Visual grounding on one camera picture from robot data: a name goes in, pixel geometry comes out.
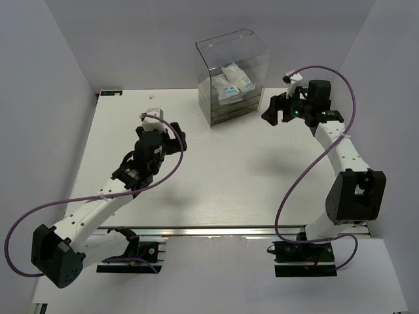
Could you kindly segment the white wipes pack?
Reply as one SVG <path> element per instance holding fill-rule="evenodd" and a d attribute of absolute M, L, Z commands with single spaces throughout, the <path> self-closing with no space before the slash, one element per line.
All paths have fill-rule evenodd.
<path fill-rule="evenodd" d="M 211 83 L 217 90 L 218 100 L 221 105 L 231 103 L 234 97 L 240 95 L 239 89 L 224 74 L 212 77 Z"/>
<path fill-rule="evenodd" d="M 231 83 L 233 83 L 241 91 L 241 93 L 246 93 L 255 89 L 254 82 L 236 63 L 233 62 L 221 69 L 223 74 L 227 76 L 229 81 L 231 81 Z"/>

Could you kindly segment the clear acrylic drawer organizer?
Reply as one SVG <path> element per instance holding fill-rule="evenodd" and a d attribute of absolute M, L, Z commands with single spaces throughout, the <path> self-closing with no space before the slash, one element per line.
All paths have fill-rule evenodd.
<path fill-rule="evenodd" d="M 259 110 L 269 49 L 250 29 L 197 41 L 198 104 L 212 128 Z"/>

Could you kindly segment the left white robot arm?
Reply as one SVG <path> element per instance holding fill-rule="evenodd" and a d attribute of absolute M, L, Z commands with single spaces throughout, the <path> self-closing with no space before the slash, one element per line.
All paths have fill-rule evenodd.
<path fill-rule="evenodd" d="M 84 268 L 107 258 L 120 256 L 125 261 L 138 254 L 138 236 L 126 227 L 108 230 L 101 239 L 91 234 L 121 207 L 130 203 L 139 190 L 152 185 L 165 156 L 186 151 L 186 134 L 177 122 L 170 128 L 144 121 L 137 128 L 134 150 L 100 190 L 96 200 L 88 200 L 74 213 L 48 227 L 33 232 L 31 263 L 58 288 L 70 285 Z"/>

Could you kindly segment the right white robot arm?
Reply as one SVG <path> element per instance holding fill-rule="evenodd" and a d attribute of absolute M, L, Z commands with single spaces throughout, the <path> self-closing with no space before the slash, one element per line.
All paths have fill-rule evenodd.
<path fill-rule="evenodd" d="M 298 75 L 287 78 L 287 91 L 273 96 L 263 120 L 275 126 L 300 118 L 322 145 L 335 173 L 335 181 L 325 199 L 325 211 L 306 225 L 297 236 L 295 251 L 305 261 L 319 253 L 317 242 L 329 241 L 347 228 L 376 220 L 386 187 L 383 171 L 373 170 L 359 155 L 342 115 L 331 108 L 331 83 L 311 80 L 301 86 Z"/>

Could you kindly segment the left blue table label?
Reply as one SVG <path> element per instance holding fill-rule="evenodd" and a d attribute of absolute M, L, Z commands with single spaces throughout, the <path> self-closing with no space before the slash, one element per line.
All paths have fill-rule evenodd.
<path fill-rule="evenodd" d="M 103 90 L 100 92 L 101 97 L 105 96 L 121 96 L 122 90 Z"/>

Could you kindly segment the aluminium table rail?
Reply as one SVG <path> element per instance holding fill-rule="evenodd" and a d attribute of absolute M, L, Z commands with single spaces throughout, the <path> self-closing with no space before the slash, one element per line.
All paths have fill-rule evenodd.
<path fill-rule="evenodd" d="M 288 226 L 285 228 L 278 228 L 281 235 L 291 236 L 296 235 L 302 227 Z M 93 235 L 105 235 L 110 228 L 99 228 L 93 232 Z M 134 228 L 131 227 L 139 236 L 275 236 L 275 230 L 272 226 L 260 227 L 203 227 L 203 228 Z M 368 227 L 359 226 L 349 228 L 343 233 L 351 233 L 357 236 L 370 237 Z"/>

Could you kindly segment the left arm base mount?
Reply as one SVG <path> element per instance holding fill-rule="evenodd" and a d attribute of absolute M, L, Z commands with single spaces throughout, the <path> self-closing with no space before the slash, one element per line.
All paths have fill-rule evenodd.
<path fill-rule="evenodd" d="M 122 234 L 128 240 L 124 253 L 98 263 L 97 273 L 158 274 L 166 253 L 165 241 L 141 239 L 133 230 L 125 227 L 109 229 Z"/>

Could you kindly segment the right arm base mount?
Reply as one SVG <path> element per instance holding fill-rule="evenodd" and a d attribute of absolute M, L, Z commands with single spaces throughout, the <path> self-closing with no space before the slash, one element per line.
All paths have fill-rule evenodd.
<path fill-rule="evenodd" d="M 279 278 L 336 277 L 335 256 L 330 243 L 292 244 L 275 241 L 267 248 L 274 256 Z"/>

